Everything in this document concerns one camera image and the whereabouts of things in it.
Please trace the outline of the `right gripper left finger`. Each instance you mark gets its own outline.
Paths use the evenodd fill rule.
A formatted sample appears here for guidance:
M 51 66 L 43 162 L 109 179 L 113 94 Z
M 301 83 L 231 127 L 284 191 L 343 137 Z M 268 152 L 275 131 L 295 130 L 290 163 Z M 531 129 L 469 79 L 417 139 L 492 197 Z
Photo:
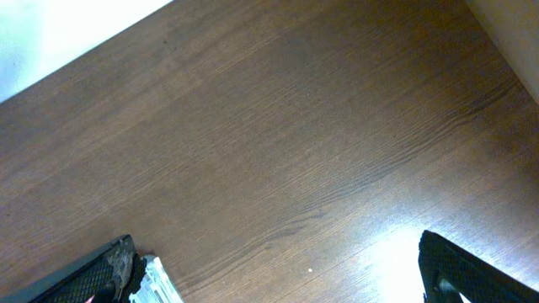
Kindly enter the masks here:
M 146 266 L 132 237 L 123 235 L 1 302 L 127 302 L 141 288 Z

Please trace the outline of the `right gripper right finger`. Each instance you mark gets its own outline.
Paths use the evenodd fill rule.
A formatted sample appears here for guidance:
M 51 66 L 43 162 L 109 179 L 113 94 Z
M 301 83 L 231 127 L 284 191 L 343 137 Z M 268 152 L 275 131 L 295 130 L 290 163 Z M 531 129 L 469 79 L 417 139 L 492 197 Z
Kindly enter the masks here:
M 538 292 L 425 230 L 419 242 L 425 302 L 537 302 Z

